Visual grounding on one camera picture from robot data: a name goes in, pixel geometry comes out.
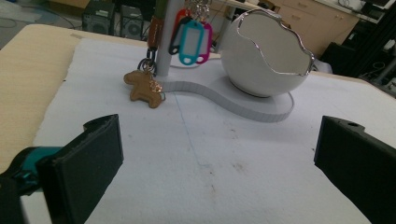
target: white pole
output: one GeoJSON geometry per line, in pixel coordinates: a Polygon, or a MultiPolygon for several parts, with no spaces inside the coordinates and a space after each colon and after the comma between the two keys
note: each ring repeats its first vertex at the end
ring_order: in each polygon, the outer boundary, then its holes
{"type": "Polygon", "coordinates": [[[169,73],[172,55],[168,53],[171,43],[172,32],[176,19],[176,14],[183,8],[184,0],[168,0],[166,7],[165,21],[163,25],[163,37],[157,55],[157,76],[166,77],[169,73]]]}

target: blue key tag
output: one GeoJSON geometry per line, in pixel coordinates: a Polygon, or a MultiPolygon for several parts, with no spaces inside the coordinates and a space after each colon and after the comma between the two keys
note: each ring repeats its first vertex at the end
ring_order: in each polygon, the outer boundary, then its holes
{"type": "Polygon", "coordinates": [[[204,26],[198,21],[189,21],[184,25],[178,52],[181,63],[192,65],[197,62],[204,32],[204,26]]]}
{"type": "Polygon", "coordinates": [[[204,30],[204,37],[196,62],[198,64],[205,63],[209,59],[210,47],[212,47],[212,26],[209,23],[204,23],[204,30]]]}
{"type": "Polygon", "coordinates": [[[171,39],[171,44],[169,45],[168,52],[171,55],[175,55],[178,53],[178,50],[180,48],[180,41],[181,41],[181,35],[183,34],[184,26],[191,21],[191,17],[184,17],[183,19],[180,20],[180,22],[177,24],[176,30],[174,32],[174,35],[172,36],[171,39]]]}

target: brown charm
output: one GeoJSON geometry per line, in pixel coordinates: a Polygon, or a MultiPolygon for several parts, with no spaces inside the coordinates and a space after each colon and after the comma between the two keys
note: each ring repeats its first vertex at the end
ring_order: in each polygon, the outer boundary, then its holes
{"type": "Polygon", "coordinates": [[[150,108],[157,108],[164,100],[162,87],[152,79],[150,71],[135,70],[124,76],[124,82],[134,85],[130,95],[132,101],[142,100],[148,102],[150,108]]]}

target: white base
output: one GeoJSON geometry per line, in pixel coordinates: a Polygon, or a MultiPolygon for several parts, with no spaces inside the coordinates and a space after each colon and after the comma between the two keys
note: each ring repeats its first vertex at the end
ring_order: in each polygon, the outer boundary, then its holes
{"type": "Polygon", "coordinates": [[[171,65],[168,76],[155,79],[163,85],[165,92],[194,92],[236,115],[261,122],[282,121],[294,108],[290,93],[261,98],[238,90],[223,70],[219,59],[210,60],[198,67],[171,65]]]}

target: white stand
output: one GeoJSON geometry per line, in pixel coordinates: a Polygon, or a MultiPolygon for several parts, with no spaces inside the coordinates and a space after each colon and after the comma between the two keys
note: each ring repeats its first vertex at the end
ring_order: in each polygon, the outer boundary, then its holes
{"type": "Polygon", "coordinates": [[[179,68],[169,72],[172,56],[168,53],[177,12],[184,0],[170,0],[166,9],[163,37],[157,57],[157,80],[163,91],[190,91],[212,100],[223,108],[247,119],[279,122],[294,107],[290,93],[260,98],[238,90],[228,79],[220,60],[209,61],[197,68],[179,68]]]}

